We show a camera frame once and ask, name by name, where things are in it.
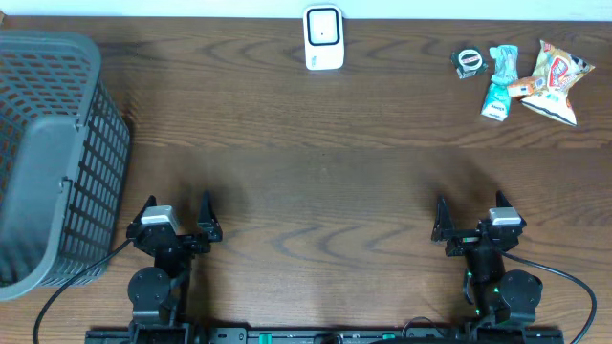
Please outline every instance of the wood grain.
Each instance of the wood grain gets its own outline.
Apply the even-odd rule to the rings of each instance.
[[[472,315],[464,261],[428,240],[435,197],[473,226],[500,188],[529,224],[514,253],[591,285],[600,307],[584,342],[612,336],[610,24],[350,20],[344,66],[327,73],[305,69],[295,20],[11,16],[6,27],[100,46],[102,79],[134,128],[116,246],[149,194],[190,232],[212,191],[225,238],[195,264],[189,312],[201,321],[393,327]],[[570,92],[580,128],[518,103],[505,122],[485,120],[489,78],[459,80],[448,61],[462,46],[512,43],[528,75],[539,38],[597,66]],[[96,283],[67,290],[42,342],[126,326],[127,282],[151,264],[130,247]],[[586,293],[507,268],[542,279],[536,324],[569,342]],[[0,304],[0,343],[29,342],[52,293]]]

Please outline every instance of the white wall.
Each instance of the white wall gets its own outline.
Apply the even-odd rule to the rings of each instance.
[[[6,14],[298,18],[316,0],[4,0]],[[345,18],[612,21],[612,0],[337,0]]]

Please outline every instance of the black cable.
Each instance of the black cable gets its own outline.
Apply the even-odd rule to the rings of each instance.
[[[433,321],[431,321],[431,319],[429,319],[426,316],[417,316],[417,317],[413,317],[412,320],[408,321],[407,324],[404,325],[404,328],[402,329],[402,337],[406,336],[406,331],[408,331],[408,329],[410,328],[410,326],[412,326],[412,323],[415,321],[419,321],[419,320],[426,320],[429,322],[429,324],[431,324],[431,326],[433,326],[434,329],[436,329],[436,331],[444,338],[445,335],[442,333],[442,331],[440,331],[440,329],[438,329],[438,327],[436,326],[436,323],[434,323]]]
[[[493,247],[495,247],[495,250],[497,250],[501,255],[503,255],[504,257],[508,258],[508,259],[512,259],[518,263],[523,263],[527,266],[530,267],[534,267],[534,268],[538,268],[538,269],[543,269],[545,271],[551,272],[557,276],[561,276],[564,278],[567,278],[568,280],[576,283],[577,285],[581,286],[583,289],[586,290],[586,292],[589,293],[589,296],[591,297],[591,312],[589,313],[589,317],[586,320],[586,323],[584,323],[584,326],[582,326],[582,330],[580,330],[580,332],[578,333],[578,335],[576,336],[576,338],[574,338],[574,340],[572,340],[571,344],[576,344],[578,342],[580,342],[580,340],[584,337],[584,335],[586,334],[587,331],[589,331],[589,328],[591,327],[591,324],[593,324],[593,320],[595,320],[595,313],[597,312],[597,297],[595,297],[595,293],[591,290],[591,288],[589,286],[586,285],[586,283],[580,281],[578,278],[572,276],[569,273],[563,272],[561,270],[557,270],[557,269],[553,269],[544,265],[541,265],[539,263],[536,262],[532,262],[530,260],[527,259],[523,259],[520,257],[517,257],[515,255],[512,255],[508,252],[504,252],[501,249],[497,248],[495,245],[493,245]]]
[[[117,249],[115,249],[114,251],[110,252],[106,257],[98,260],[93,265],[91,265],[87,269],[79,272],[75,277],[71,278],[66,283],[64,283],[55,292],[55,294],[53,294],[53,296],[51,296],[51,298],[49,298],[49,301],[47,301],[47,303],[42,308],[42,310],[40,310],[40,313],[38,314],[38,317],[36,318],[36,322],[34,323],[34,328],[33,328],[33,332],[32,332],[32,337],[33,337],[34,344],[38,344],[38,329],[40,329],[40,323],[42,322],[42,317],[45,316],[45,313],[47,312],[47,310],[49,309],[51,304],[54,303],[56,298],[63,291],[65,291],[68,287],[70,287],[74,282],[76,282],[79,278],[83,277],[87,272],[91,271],[92,269],[95,269],[95,268],[99,267],[100,265],[102,265],[102,264],[106,263],[107,261],[109,261],[111,258],[115,257],[117,255],[117,253],[121,252],[121,250],[124,249],[125,247],[127,247],[131,242],[132,242],[131,239],[127,239],[125,242],[123,242],[123,244],[121,244],[119,247],[117,247]]]

